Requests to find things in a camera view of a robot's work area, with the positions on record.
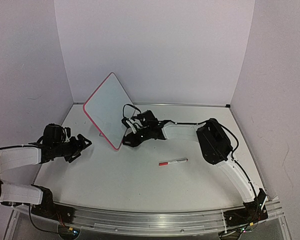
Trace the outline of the whiteboard marker pen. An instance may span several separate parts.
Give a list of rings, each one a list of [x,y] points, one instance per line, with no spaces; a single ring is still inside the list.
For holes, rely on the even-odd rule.
[[[179,164],[179,163],[186,163],[188,161],[187,158],[181,158],[181,159],[175,159],[175,160],[169,160],[169,161],[163,161],[163,162],[168,162],[168,165],[173,165],[173,164]]]

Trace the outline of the pink framed whiteboard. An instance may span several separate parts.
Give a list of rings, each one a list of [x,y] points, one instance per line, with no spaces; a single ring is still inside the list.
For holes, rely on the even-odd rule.
[[[122,123],[123,106],[132,104],[123,85],[111,72],[83,105],[83,111],[114,150],[119,150],[127,128]],[[127,107],[125,116],[130,118],[135,110]]]

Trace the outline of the red marker cap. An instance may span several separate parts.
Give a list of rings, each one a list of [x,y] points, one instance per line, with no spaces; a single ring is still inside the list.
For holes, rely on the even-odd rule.
[[[168,164],[169,164],[168,162],[160,162],[158,165],[161,167],[161,166],[166,166]]]

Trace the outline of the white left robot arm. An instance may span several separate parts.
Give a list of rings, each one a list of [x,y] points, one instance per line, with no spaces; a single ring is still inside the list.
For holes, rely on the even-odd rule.
[[[26,181],[17,182],[15,177],[8,177],[8,174],[41,166],[55,159],[72,163],[91,145],[92,142],[82,134],[73,136],[69,127],[50,123],[35,142],[0,147],[0,205],[27,205],[32,214],[46,218],[70,215],[72,209],[56,204],[49,188]]]

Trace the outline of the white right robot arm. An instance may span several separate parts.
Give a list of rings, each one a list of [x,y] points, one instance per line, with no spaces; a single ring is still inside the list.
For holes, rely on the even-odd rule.
[[[266,211],[267,194],[235,159],[238,147],[232,146],[228,137],[232,132],[215,118],[202,122],[175,122],[170,119],[158,120],[152,111],[147,110],[132,117],[124,116],[121,122],[131,130],[123,137],[122,143],[132,148],[151,139],[197,142],[203,159],[221,169],[240,193],[245,211],[238,217],[260,219]]]

